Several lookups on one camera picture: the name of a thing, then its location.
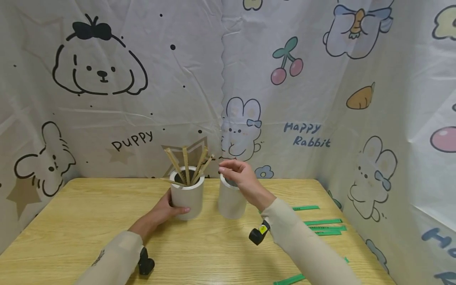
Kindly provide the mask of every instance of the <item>green plastic strip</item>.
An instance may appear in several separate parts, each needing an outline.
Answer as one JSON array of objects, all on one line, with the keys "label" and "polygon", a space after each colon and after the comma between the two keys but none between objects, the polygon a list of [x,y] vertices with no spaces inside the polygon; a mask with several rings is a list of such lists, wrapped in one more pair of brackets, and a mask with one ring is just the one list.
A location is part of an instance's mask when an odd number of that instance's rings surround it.
[{"label": "green plastic strip", "polygon": [[308,226],[313,226],[313,225],[323,225],[326,223],[342,223],[341,219],[332,219],[332,220],[320,220],[320,221],[308,221],[304,222]]},{"label": "green plastic strip", "polygon": [[293,210],[295,210],[295,211],[314,210],[314,209],[320,209],[320,207],[318,207],[317,205],[293,207]]},{"label": "green plastic strip", "polygon": [[274,281],[273,285],[291,285],[301,280],[304,280],[306,277],[302,274],[295,275],[293,277],[283,279],[281,281]]},{"label": "green plastic strip", "polygon": [[340,227],[328,227],[328,226],[316,226],[316,227],[313,227],[313,226],[310,226],[309,228],[312,231],[326,231],[326,230],[331,230],[331,229],[336,229],[336,230],[339,230],[339,231],[346,231],[347,230],[347,227],[345,227],[345,226],[340,226]]},{"label": "green plastic strip", "polygon": [[341,235],[341,231],[338,231],[338,230],[329,230],[329,231],[319,231],[319,232],[315,232],[317,235],[319,236],[322,236],[322,235]]}]

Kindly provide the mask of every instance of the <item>fabric backdrop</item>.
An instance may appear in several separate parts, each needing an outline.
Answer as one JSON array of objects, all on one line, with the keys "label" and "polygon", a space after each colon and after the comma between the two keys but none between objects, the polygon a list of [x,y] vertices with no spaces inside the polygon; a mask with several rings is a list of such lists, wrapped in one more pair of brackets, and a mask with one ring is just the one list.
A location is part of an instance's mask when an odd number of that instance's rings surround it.
[{"label": "fabric backdrop", "polygon": [[163,149],[315,178],[396,283],[456,282],[451,0],[0,2],[0,252]]}]

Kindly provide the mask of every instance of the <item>pink circle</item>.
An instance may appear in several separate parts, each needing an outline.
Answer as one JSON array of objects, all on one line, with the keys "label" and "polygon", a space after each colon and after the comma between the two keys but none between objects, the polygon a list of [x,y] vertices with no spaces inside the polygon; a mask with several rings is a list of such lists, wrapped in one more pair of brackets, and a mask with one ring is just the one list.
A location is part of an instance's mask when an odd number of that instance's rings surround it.
[{"label": "pink circle", "polygon": [[430,144],[442,152],[456,152],[456,126],[435,131],[430,138]]},{"label": "pink circle", "polygon": [[290,75],[296,76],[302,71],[302,67],[304,66],[302,59],[297,58],[290,66]]},{"label": "pink circle", "polygon": [[279,67],[274,69],[271,74],[271,82],[274,85],[280,85],[285,81],[286,78],[286,71],[285,69]]}]

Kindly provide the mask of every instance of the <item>white cup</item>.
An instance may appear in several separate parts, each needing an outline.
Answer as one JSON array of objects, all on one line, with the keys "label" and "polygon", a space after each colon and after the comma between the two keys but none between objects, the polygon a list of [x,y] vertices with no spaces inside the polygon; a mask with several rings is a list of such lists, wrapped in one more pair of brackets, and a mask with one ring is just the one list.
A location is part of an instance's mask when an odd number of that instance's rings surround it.
[{"label": "white cup", "polygon": [[220,174],[220,189],[218,192],[218,211],[227,219],[239,219],[244,215],[247,200],[238,187],[230,185]]},{"label": "white cup", "polygon": [[[196,170],[196,167],[189,166],[189,170]],[[185,166],[181,167],[183,175],[185,175]],[[170,175],[171,181],[176,181],[176,177],[179,177],[177,172],[174,170]],[[188,221],[196,218],[202,209],[202,195],[204,188],[204,174],[201,174],[199,180],[193,186],[182,187],[176,184],[171,184],[171,199],[173,206],[175,207],[189,207],[190,212],[183,215],[177,215],[176,217],[183,221]]]}]

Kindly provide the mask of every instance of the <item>wooden stick bundle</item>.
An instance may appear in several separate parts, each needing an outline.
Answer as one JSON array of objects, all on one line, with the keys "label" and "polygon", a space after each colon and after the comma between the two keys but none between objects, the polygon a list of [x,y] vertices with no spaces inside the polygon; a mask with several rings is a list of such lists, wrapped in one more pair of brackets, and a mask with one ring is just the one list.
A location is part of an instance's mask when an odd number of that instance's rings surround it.
[{"label": "wooden stick bundle", "polygon": [[162,178],[163,181],[166,181],[168,183],[176,184],[181,187],[188,187],[194,185],[197,181],[199,176],[204,173],[205,169],[209,166],[209,163],[211,163],[212,159],[214,158],[214,155],[211,155],[209,158],[207,158],[206,163],[203,164],[204,159],[206,158],[208,149],[205,146],[203,152],[201,153],[200,159],[198,161],[198,165],[196,166],[195,172],[193,174],[193,177],[190,178],[190,171],[189,171],[189,165],[188,165],[188,150],[187,147],[182,148],[182,154],[184,157],[184,166],[185,166],[185,174],[182,173],[181,167],[179,166],[179,163],[176,159],[176,157],[173,155],[171,152],[171,149],[167,148],[165,149],[166,154],[168,155],[168,158],[171,160],[172,165],[174,166],[177,174],[179,177],[182,179],[183,183],[175,182],[170,180],[169,178]]}]

